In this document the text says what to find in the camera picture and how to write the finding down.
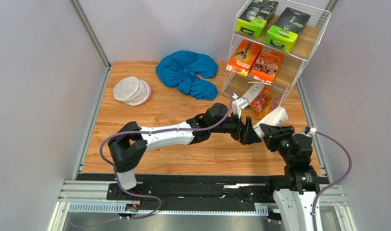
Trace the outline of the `white tall box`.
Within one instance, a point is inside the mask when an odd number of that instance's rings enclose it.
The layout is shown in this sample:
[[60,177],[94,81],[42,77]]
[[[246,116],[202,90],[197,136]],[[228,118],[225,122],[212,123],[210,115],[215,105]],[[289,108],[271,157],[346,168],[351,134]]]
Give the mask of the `white tall box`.
[[241,97],[246,98],[251,104],[261,94],[264,87],[262,83],[253,83]]
[[256,134],[263,138],[264,132],[260,128],[260,124],[266,124],[270,126],[280,126],[285,123],[289,119],[286,109],[282,106],[278,106],[273,111],[268,113],[263,119],[261,119],[258,123],[253,126]]

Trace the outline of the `orange razor bag vertical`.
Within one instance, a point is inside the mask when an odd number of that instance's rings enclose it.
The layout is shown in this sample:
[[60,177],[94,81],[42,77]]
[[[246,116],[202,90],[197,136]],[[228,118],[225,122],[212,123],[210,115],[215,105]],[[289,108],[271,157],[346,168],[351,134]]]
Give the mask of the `orange razor bag vertical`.
[[278,107],[280,102],[280,98],[277,97],[266,97],[260,99],[259,103],[261,104],[261,110],[257,116],[258,119],[264,118],[270,112],[272,112],[275,108]]

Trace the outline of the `orange razor bag horizontal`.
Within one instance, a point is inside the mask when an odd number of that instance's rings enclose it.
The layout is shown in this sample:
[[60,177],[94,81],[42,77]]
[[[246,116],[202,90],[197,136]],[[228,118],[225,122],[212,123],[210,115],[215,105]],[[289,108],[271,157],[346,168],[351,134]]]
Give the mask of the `orange razor bag horizontal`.
[[252,109],[257,113],[263,113],[269,107],[272,93],[273,91],[269,87],[264,86],[260,95],[250,104]]

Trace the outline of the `orange razor box back side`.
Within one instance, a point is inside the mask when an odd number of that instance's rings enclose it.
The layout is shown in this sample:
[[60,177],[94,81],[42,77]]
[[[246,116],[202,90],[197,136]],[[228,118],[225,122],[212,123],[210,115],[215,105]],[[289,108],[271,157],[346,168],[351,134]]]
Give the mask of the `orange razor box back side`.
[[263,48],[252,66],[250,75],[265,84],[272,84],[279,73],[285,55]]

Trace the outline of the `orange Gillette Fusion5 box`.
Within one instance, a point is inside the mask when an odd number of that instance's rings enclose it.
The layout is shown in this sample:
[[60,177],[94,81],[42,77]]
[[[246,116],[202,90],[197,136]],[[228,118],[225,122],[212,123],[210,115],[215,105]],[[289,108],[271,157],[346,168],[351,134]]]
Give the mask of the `orange Gillette Fusion5 box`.
[[227,71],[247,76],[252,69],[263,46],[261,44],[242,40],[227,64]]

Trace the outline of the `black green Gillette Labs box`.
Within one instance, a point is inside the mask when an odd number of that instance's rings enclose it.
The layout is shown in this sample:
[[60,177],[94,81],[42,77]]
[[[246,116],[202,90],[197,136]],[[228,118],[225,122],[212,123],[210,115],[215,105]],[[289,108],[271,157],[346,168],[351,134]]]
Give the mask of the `black green Gillette Labs box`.
[[310,18],[310,14],[287,7],[268,29],[264,44],[290,53]]

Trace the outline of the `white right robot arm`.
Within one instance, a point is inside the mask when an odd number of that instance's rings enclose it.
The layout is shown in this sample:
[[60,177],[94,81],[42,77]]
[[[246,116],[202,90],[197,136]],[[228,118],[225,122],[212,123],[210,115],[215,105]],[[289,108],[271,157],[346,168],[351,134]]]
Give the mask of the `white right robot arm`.
[[292,126],[260,124],[263,141],[285,162],[283,176],[271,176],[268,184],[287,231],[321,231],[318,196],[320,181],[311,165],[312,138],[295,133]]

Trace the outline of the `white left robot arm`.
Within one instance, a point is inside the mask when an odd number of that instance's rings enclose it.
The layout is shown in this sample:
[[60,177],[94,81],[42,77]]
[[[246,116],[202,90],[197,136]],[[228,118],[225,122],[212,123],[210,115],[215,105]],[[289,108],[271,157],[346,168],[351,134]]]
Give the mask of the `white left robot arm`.
[[173,126],[148,128],[138,126],[135,121],[129,122],[107,141],[116,178],[123,189],[131,190],[137,185],[135,167],[146,152],[200,143],[208,140],[212,133],[228,133],[243,145],[260,143],[264,136],[258,125],[252,125],[250,117],[243,121],[221,103]]

